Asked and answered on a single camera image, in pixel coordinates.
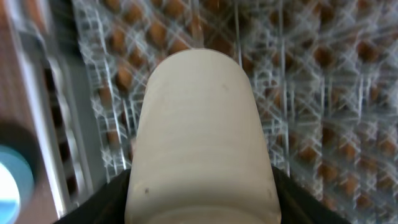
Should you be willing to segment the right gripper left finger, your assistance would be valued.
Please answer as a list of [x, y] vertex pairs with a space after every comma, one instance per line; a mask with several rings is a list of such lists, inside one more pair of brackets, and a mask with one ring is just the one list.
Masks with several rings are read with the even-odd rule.
[[124, 223], [131, 170], [124, 170], [55, 224]]

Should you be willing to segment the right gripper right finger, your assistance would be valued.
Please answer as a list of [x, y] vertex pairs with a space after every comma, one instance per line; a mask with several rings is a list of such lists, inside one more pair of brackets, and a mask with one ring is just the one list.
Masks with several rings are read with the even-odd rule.
[[349, 224], [301, 188], [282, 170], [272, 166], [282, 214], [281, 224]]

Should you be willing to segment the light blue bowl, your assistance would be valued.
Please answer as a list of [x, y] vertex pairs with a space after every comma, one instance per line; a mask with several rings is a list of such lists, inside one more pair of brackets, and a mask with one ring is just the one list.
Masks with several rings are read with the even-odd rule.
[[13, 148], [1, 145], [1, 223], [15, 223], [33, 191], [29, 163]]

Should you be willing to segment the white cup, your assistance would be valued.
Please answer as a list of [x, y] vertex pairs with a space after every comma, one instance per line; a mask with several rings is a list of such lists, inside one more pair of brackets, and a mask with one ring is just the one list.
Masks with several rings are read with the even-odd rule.
[[126, 223], [280, 223], [249, 79], [230, 57], [184, 50], [147, 83]]

